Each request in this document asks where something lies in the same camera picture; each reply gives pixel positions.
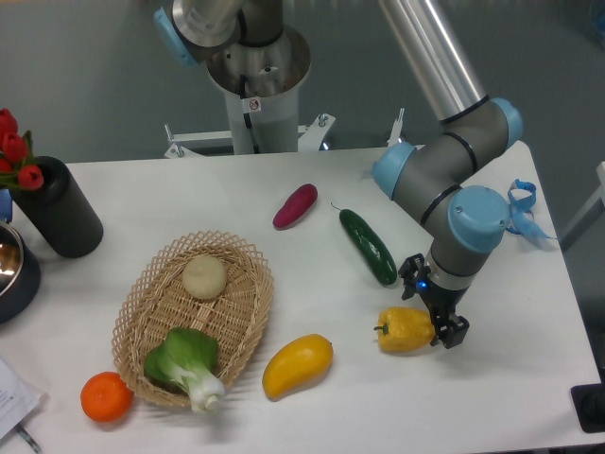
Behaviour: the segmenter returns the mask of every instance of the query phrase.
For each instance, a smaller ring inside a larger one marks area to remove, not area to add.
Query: yellow bell pepper
[[[435,336],[430,315],[412,307],[390,307],[380,313],[378,344],[385,352],[409,352],[427,345]]]

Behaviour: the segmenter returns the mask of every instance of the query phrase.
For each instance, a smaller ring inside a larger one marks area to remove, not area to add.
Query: metal bowl
[[[0,222],[0,323],[9,321],[34,299],[40,265],[19,233]]]

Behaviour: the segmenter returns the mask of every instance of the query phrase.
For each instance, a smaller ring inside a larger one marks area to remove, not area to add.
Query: yellow mango
[[[271,400],[319,379],[332,364],[332,343],[319,334],[293,340],[268,362],[263,389]]]

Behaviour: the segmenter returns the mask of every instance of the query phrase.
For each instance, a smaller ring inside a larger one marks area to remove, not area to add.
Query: flower
[[[18,131],[10,110],[0,110],[0,189],[35,191],[44,178],[31,150],[31,131],[23,136]]]

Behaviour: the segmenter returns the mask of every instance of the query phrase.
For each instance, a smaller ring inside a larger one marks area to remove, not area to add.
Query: red tulip
[[[4,137],[4,134],[7,133],[16,134],[18,130],[19,126],[17,125],[17,120],[12,116],[10,110],[0,110],[0,138]]]
[[[17,182],[23,189],[36,190],[42,187],[44,177],[38,166],[29,164],[24,166],[17,174]]]
[[[0,173],[12,173],[12,164],[6,159],[0,158]]]
[[[4,134],[2,151],[4,152],[4,157],[7,158],[7,161],[17,164],[27,156],[26,141],[23,140],[23,137],[20,137],[13,132]]]

